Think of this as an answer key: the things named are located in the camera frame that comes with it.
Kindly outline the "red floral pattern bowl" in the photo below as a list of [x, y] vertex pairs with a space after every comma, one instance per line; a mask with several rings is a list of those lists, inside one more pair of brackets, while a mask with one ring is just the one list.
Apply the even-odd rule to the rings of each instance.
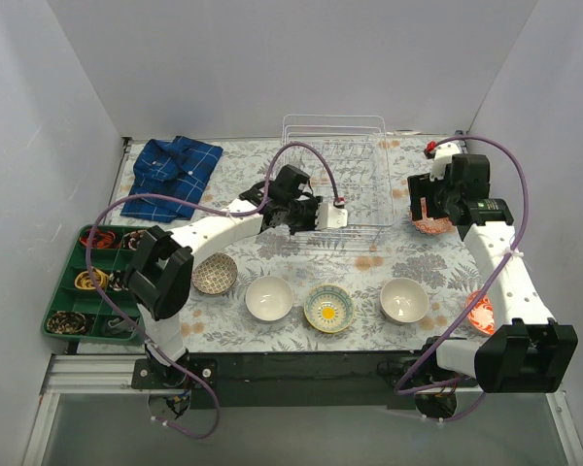
[[473, 331], [486, 337], [490, 337], [495, 333], [493, 307], [487, 295], [484, 295], [471, 308], [464, 323]]

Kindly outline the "green compartment tray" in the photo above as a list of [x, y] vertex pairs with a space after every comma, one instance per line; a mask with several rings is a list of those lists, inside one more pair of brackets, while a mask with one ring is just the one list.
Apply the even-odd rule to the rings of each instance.
[[42, 320], [47, 337], [69, 342], [137, 346], [142, 335], [100, 296], [109, 298], [138, 323], [140, 312], [124, 287], [123, 275], [144, 230], [138, 227], [102, 225], [86, 250], [91, 227], [81, 228]]

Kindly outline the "brown lattice pattern bowl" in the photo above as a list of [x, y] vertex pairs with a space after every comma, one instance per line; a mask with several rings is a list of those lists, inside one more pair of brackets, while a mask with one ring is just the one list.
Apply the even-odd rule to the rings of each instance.
[[192, 272], [192, 284], [203, 294], [219, 295], [235, 284], [236, 262], [227, 254], [217, 252], [200, 263]]

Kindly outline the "yellow rubber bands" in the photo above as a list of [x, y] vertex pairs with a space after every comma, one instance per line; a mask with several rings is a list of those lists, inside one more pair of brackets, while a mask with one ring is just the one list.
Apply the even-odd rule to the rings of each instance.
[[110, 275], [93, 267], [91, 273], [88, 270], [83, 270], [74, 279], [74, 287], [78, 290], [92, 291], [98, 285], [105, 289], [110, 282]]

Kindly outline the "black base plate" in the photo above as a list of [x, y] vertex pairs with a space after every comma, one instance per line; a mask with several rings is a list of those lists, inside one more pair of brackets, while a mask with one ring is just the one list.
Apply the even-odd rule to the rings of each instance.
[[412, 409], [394, 394], [418, 350], [193, 352], [180, 364], [206, 382], [224, 408], [382, 406]]

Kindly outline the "red rubber bands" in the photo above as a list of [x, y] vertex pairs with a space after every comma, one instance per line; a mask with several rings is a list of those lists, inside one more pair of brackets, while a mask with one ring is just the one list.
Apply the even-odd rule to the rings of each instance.
[[79, 243], [83, 247], [86, 247], [87, 244], [90, 244], [93, 249], [98, 250], [112, 250], [118, 247], [119, 240], [117, 234], [112, 230], [97, 229], [92, 239], [89, 239], [90, 234], [91, 229], [88, 228], [79, 236]]

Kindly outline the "blue plaid shirt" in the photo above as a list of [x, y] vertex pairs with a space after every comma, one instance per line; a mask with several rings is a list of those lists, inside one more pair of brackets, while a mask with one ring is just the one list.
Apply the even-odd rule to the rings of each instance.
[[121, 214], [160, 223], [191, 219], [194, 208], [151, 196], [160, 194], [197, 205], [222, 156], [221, 147], [184, 136], [171, 142], [149, 140], [133, 165], [129, 194], [150, 197], [127, 201]]

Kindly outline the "floral patterned table mat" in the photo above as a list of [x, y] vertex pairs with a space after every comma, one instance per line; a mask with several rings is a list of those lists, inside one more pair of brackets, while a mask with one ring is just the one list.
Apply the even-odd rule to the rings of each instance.
[[[205, 206], [220, 209], [263, 178], [259, 141], [223, 142], [223, 157], [202, 196]], [[229, 246], [226, 253], [237, 264], [237, 280], [223, 294], [190, 293], [179, 312], [185, 347], [190, 352], [415, 350], [445, 331], [482, 340], [483, 335], [464, 323], [469, 302], [484, 284], [472, 255], [456, 229], [430, 236], [417, 231], [410, 218], [406, 181], [429, 168], [423, 155], [428, 142], [427, 135], [387, 138], [395, 221], [379, 245], [285, 254], [257, 244], [260, 234]], [[270, 163], [290, 163], [316, 173], [314, 188], [320, 194], [338, 189], [325, 158], [309, 145], [279, 148]], [[265, 276], [285, 280], [294, 294], [290, 312], [274, 322], [257, 320], [245, 303], [249, 285]], [[411, 279], [427, 293], [429, 309], [420, 321], [396, 324], [382, 314], [380, 291], [395, 278]], [[337, 334], [322, 333], [305, 319], [307, 294], [324, 283], [346, 289], [355, 306], [355, 320]]]

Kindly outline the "plain white bowl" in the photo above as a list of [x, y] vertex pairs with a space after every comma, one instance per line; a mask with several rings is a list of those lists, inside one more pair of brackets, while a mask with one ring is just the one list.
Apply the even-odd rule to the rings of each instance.
[[396, 324], [412, 324], [424, 318], [429, 309], [429, 297], [423, 287], [408, 278], [395, 278], [380, 291], [382, 314]]
[[291, 286], [277, 277], [265, 276], [255, 279], [245, 294], [249, 313], [262, 322], [282, 319], [292, 309], [293, 302]]

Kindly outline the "red geometric pattern bowl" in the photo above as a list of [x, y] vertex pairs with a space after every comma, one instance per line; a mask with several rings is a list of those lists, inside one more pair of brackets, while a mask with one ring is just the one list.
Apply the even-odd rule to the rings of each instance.
[[413, 221], [412, 225], [417, 231], [430, 236], [451, 233], [455, 230], [448, 218], [423, 217], [420, 220]]

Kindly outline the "yellow dotted bowl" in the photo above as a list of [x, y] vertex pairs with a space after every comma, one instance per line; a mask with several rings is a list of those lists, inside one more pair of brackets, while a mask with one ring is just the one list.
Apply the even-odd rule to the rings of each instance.
[[309, 291], [303, 311], [307, 322], [325, 334], [343, 332], [355, 320], [355, 306], [348, 291], [330, 283], [320, 284]]

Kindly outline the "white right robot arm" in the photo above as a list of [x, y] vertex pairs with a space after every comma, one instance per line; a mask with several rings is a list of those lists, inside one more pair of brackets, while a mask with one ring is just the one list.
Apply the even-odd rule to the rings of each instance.
[[421, 358], [422, 378], [442, 385], [459, 374], [486, 393], [550, 393], [560, 387], [578, 338], [544, 305], [515, 244], [518, 236], [502, 199], [490, 196], [490, 161], [485, 155], [436, 148], [428, 173], [411, 176], [411, 215], [447, 218], [486, 281], [495, 331], [484, 343], [438, 339]]

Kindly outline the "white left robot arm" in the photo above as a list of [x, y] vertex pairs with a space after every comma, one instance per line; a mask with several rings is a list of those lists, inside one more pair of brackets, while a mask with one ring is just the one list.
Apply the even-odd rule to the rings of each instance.
[[125, 272], [146, 332], [155, 378], [180, 386], [188, 374], [179, 311], [188, 301], [193, 269], [213, 254], [268, 229], [286, 225], [292, 234], [325, 225], [330, 205], [308, 189], [310, 177], [284, 166], [270, 183], [257, 183], [226, 209], [181, 228], [146, 231]]

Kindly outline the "aluminium frame rail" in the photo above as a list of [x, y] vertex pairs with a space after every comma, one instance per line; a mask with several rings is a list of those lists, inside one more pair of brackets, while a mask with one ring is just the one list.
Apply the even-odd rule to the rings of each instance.
[[42, 393], [119, 394], [131, 388], [138, 354], [55, 355], [46, 372]]

